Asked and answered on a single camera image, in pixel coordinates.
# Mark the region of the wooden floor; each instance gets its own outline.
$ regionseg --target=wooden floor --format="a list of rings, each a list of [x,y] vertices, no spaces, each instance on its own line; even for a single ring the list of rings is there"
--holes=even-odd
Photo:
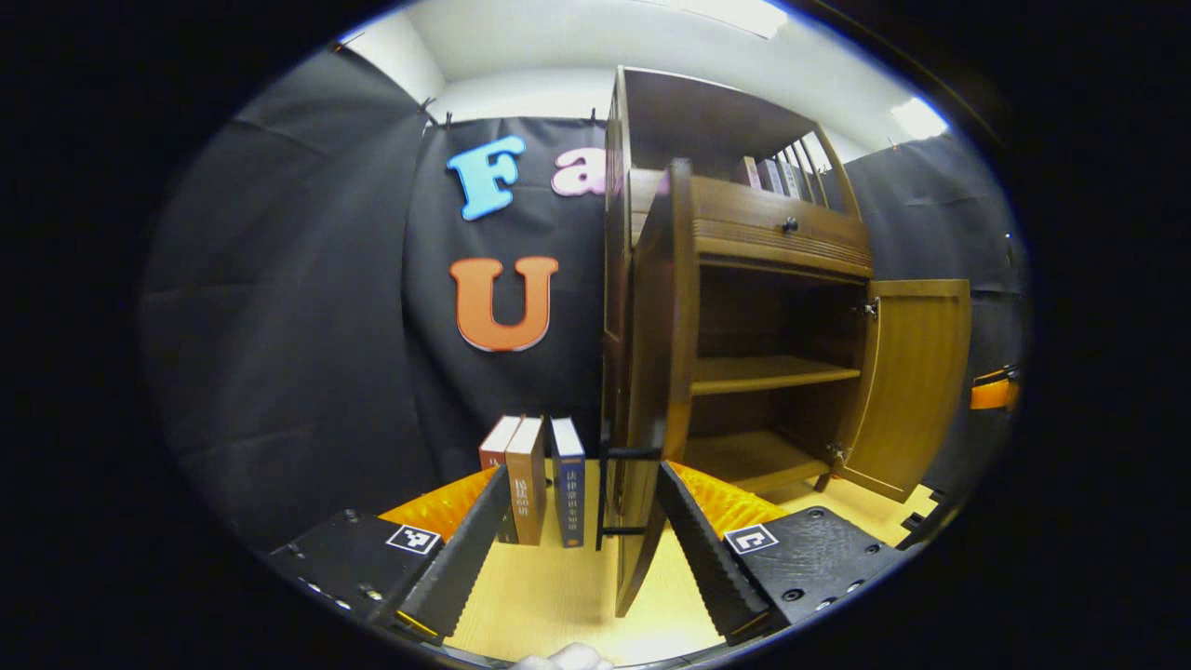
[[[723,641],[716,633],[699,596],[673,531],[666,530],[657,555],[623,619],[613,615],[616,593],[616,539],[594,549],[599,467],[587,467],[586,538],[581,549],[563,549],[554,513],[554,489],[542,545],[495,543],[463,609],[455,635],[447,645],[492,658],[519,660],[530,655],[549,656],[581,641],[617,665],[673,658]],[[813,480],[765,496],[790,512],[823,506],[896,545],[909,531],[900,524],[912,512],[923,516],[934,509],[930,490],[918,487],[898,505],[866,489],[834,480],[823,494]]]

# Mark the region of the letter u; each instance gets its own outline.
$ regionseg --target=letter u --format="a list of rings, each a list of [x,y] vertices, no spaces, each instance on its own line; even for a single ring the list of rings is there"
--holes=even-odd
[[[550,326],[550,275],[559,261],[529,256],[513,265],[525,277],[525,315],[517,325],[492,317],[492,284],[504,265],[495,258],[463,258],[450,265],[459,286],[455,320],[469,345],[486,352],[519,352],[538,344]]]

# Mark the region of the wooden shelf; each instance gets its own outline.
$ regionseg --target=wooden shelf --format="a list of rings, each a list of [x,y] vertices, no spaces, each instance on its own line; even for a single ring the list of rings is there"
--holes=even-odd
[[[754,494],[788,487],[831,470],[771,431],[691,438],[682,463]]]
[[[691,395],[767,392],[856,377],[859,370],[798,357],[700,358],[694,361]]]

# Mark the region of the letter f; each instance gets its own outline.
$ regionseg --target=letter f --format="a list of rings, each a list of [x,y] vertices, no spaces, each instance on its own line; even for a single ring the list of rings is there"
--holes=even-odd
[[[517,181],[517,163],[510,154],[520,155],[525,150],[525,140],[516,134],[501,137],[469,151],[463,151],[447,161],[447,167],[459,173],[463,182],[463,220],[475,220],[509,206],[513,194],[497,187],[499,177],[506,186]]]

